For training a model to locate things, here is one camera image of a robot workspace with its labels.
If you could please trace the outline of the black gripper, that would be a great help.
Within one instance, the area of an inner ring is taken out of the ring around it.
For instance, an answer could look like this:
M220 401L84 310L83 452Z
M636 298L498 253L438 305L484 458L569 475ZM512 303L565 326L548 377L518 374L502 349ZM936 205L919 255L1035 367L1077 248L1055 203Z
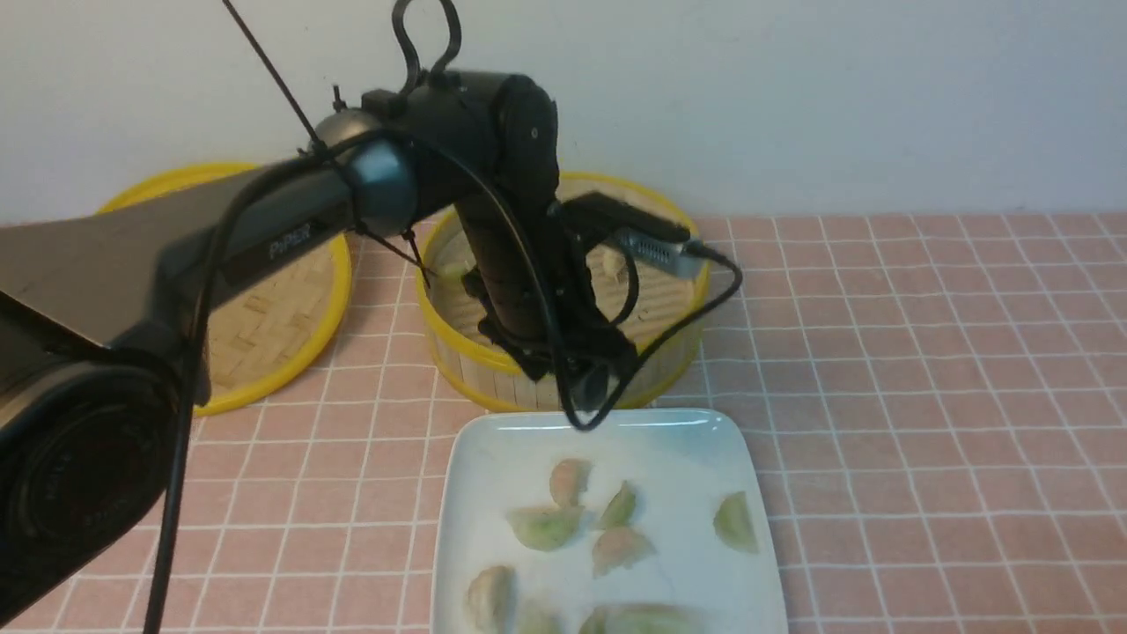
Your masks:
M542 378L553 370L551 340L520 242L500 216L464 216L461 225L474 256L474 269L462 285L486 313L479 332L511 354L531 379ZM600 311L589 268L559 222L536 218L527 236L556 309L561 350L573 377L573 407L595 413L607 401L609 370L623 377L637 369L636 345Z

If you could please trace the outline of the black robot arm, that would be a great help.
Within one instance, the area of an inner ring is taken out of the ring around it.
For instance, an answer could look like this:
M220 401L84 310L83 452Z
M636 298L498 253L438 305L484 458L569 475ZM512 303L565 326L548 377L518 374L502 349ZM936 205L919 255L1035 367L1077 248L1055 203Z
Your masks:
M564 214L558 108L527 75L431 70L339 107L302 155L132 209L3 229L3 623L165 503L147 631L165 614L208 319L354 232L455 209L483 328L571 412L615 405L635 343L597 309Z

